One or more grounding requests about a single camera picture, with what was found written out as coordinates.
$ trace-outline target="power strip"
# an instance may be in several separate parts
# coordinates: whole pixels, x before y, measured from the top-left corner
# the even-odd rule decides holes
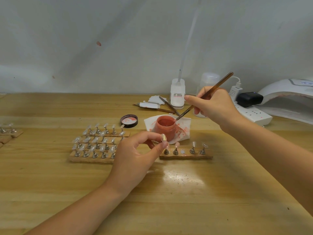
[[[254,106],[249,106],[247,108],[244,108],[244,107],[238,105],[237,102],[234,102],[234,105],[240,114],[242,114],[248,120],[250,120],[253,123],[256,123],[260,126],[264,126],[264,125],[269,124],[273,118],[272,116],[270,116],[270,115],[266,114],[265,112],[255,108]]]

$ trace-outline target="black power adapter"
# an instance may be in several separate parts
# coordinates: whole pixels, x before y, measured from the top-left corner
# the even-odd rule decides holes
[[[255,92],[245,92],[240,93],[237,96],[236,101],[238,105],[247,108],[249,106],[262,103],[263,96]]]

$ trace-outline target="hand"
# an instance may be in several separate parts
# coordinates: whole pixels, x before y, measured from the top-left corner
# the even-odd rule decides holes
[[[143,131],[121,141],[105,184],[119,193],[129,194],[142,181],[151,165],[168,145],[168,142],[162,142],[154,146],[152,140],[161,142],[161,134]],[[140,154],[136,148],[141,143],[147,144],[151,150]]]
[[[244,117],[234,106],[228,92],[222,88],[215,90],[206,99],[201,99],[200,97],[211,88],[211,86],[205,86],[201,89],[197,97],[186,95],[185,100],[195,106],[195,114],[201,112],[201,114],[217,123],[223,131],[226,131],[229,121],[242,120]]]

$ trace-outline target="fingernail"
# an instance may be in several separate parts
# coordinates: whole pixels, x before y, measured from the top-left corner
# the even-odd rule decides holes
[[[165,142],[162,142],[162,148],[166,148],[168,146],[168,142],[165,141]]]

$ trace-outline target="wooden desk surface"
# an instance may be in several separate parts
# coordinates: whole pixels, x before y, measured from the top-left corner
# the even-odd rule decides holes
[[[14,122],[24,134],[0,148],[0,234],[23,234],[99,186],[112,166],[67,162],[71,141],[88,124],[118,124],[126,114],[139,118],[132,134],[145,130],[143,119],[162,112],[132,103],[148,99],[2,97],[0,123]],[[207,142],[213,160],[157,160],[96,234],[313,234],[313,218],[237,141],[209,119],[187,116],[190,141]],[[267,128],[313,151],[312,125],[275,117]]]

